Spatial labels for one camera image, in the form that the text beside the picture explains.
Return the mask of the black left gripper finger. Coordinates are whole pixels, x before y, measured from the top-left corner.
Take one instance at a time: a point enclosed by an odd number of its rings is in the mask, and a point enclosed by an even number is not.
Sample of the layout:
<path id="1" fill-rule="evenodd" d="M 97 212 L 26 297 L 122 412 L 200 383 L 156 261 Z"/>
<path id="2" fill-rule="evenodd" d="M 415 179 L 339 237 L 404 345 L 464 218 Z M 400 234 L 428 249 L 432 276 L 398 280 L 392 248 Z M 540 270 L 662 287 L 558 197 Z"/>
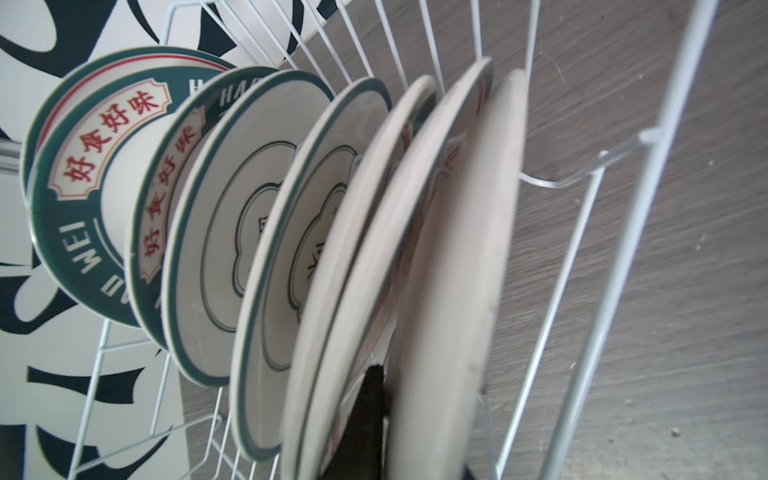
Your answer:
<path id="1" fill-rule="evenodd" d="M 339 447 L 320 478 L 379 480 L 386 414 L 384 367 L 372 365 L 366 371 Z"/>

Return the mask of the orange sunburst pattern plate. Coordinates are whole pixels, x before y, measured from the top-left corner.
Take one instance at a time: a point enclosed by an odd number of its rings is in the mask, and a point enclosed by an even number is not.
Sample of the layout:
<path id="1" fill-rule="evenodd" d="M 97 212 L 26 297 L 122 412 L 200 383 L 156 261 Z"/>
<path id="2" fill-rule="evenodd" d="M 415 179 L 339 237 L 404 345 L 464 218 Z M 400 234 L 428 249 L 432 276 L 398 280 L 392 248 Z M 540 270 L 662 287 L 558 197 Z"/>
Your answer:
<path id="1" fill-rule="evenodd" d="M 310 479 L 378 303 L 398 289 L 400 253 L 459 117 L 473 124 L 493 62 L 474 62 L 439 98 L 424 75 L 367 148 L 325 242 L 299 329 L 284 415 L 281 476 Z"/>

